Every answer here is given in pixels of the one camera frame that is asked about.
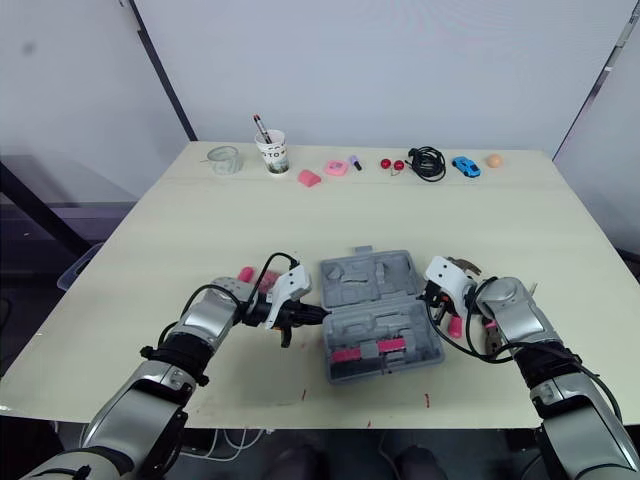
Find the pen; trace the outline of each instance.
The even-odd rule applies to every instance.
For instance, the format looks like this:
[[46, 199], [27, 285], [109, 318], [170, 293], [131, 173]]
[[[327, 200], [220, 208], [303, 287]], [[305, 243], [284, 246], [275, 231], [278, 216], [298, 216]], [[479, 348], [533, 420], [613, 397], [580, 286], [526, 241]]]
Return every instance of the pen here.
[[355, 155], [351, 155], [349, 157], [349, 160], [351, 161], [351, 165], [356, 167], [356, 170], [358, 171], [362, 170], [362, 165], [360, 165], [360, 162], [358, 161], [358, 157], [356, 157]]
[[262, 135], [262, 138], [264, 138], [264, 141], [266, 143], [273, 143], [271, 141], [271, 137], [269, 136], [269, 132], [267, 132], [267, 129], [264, 128], [264, 125], [262, 124], [262, 120], [260, 119], [260, 115], [255, 113], [253, 115], [253, 121], [256, 122], [256, 125], [258, 127], [258, 131], [260, 132], [260, 135]]

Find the gray plastic case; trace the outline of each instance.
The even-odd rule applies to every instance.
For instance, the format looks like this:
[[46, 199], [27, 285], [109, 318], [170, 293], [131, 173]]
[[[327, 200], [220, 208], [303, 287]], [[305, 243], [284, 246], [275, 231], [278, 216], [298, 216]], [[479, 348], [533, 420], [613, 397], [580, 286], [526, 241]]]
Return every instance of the gray plastic case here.
[[[427, 319], [419, 276], [406, 250], [373, 253], [356, 248], [352, 257], [320, 262], [322, 322], [329, 382], [384, 375], [442, 362], [440, 338]], [[403, 338], [402, 351], [380, 353], [379, 340]], [[359, 348], [361, 358], [332, 362], [339, 350]]]

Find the black metal frame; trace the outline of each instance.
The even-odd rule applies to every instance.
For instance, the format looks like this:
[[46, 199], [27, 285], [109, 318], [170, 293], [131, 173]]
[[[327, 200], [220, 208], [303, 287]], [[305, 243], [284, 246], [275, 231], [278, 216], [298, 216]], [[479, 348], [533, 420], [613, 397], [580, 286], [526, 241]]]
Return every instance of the black metal frame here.
[[184, 131], [187, 134], [187, 137], [190, 141], [197, 142], [198, 137], [196, 137], [196, 133], [193, 131], [193, 127], [191, 126], [191, 123], [187, 118], [187, 114], [185, 113], [184, 108], [182, 108], [182, 104], [180, 103], [180, 100], [178, 99], [178, 96], [176, 95], [176, 92], [173, 89], [171, 82], [169, 81], [169, 77], [167, 76], [167, 72], [165, 72], [164, 66], [160, 61], [158, 52], [156, 52], [156, 48], [153, 46], [153, 42], [151, 42], [151, 37], [149, 37], [149, 32], [147, 32], [147, 27], [145, 26], [144, 21], [140, 16], [140, 12], [138, 11], [135, 0], [129, 0], [129, 5], [131, 5], [131, 10], [133, 11], [133, 14], [136, 17], [136, 21], [138, 22], [138, 36], [140, 37], [142, 46], [147, 52], [147, 56], [149, 57], [149, 60], [151, 61], [156, 74], [158, 75], [158, 79], [162, 84], [162, 88], [164, 88], [164, 92], [167, 94], [167, 97], [169, 97], [169, 101], [171, 102], [171, 105], [173, 106], [173, 109], [175, 110], [176, 115], [178, 116], [178, 119], [182, 124], [182, 128], [184, 128]]
[[0, 162], [0, 191], [74, 255], [81, 257], [91, 244], [51, 211], [29, 188]]

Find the pen holder cup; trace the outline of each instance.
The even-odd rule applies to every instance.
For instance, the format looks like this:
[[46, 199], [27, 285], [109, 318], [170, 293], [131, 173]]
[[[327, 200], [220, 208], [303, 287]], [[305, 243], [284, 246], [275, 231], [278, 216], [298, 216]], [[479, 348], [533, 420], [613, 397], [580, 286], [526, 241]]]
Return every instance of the pen holder cup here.
[[285, 173], [289, 170], [289, 159], [287, 158], [287, 143], [284, 132], [280, 130], [268, 129], [271, 143], [265, 143], [260, 133], [256, 133], [255, 141], [258, 150], [262, 154], [267, 170], [273, 174]]

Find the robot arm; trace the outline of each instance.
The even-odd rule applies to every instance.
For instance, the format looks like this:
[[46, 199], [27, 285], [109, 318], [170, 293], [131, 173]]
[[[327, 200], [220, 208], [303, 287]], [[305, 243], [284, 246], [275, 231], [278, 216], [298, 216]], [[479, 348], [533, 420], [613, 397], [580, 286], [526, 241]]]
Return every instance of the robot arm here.
[[187, 421], [183, 408], [196, 385], [207, 384], [203, 372], [233, 325], [242, 321], [257, 326], [269, 319], [270, 328], [283, 330], [283, 346], [288, 346], [291, 327], [322, 322], [324, 310], [297, 301], [311, 289], [305, 268], [295, 266], [280, 278], [286, 282], [276, 282], [274, 303], [263, 294], [252, 299], [253, 285], [233, 278], [215, 280], [213, 285], [235, 299], [208, 290], [166, 340], [157, 348], [142, 349], [146, 361], [91, 421], [82, 448], [51, 458], [24, 479], [160, 478], [180, 453]]
[[477, 307], [495, 321], [506, 347], [513, 346], [509, 350], [542, 418], [537, 441], [552, 478], [640, 478], [640, 459], [621, 420], [520, 280], [496, 279], [474, 295], [476, 282], [442, 257], [434, 258], [426, 276], [465, 316]]

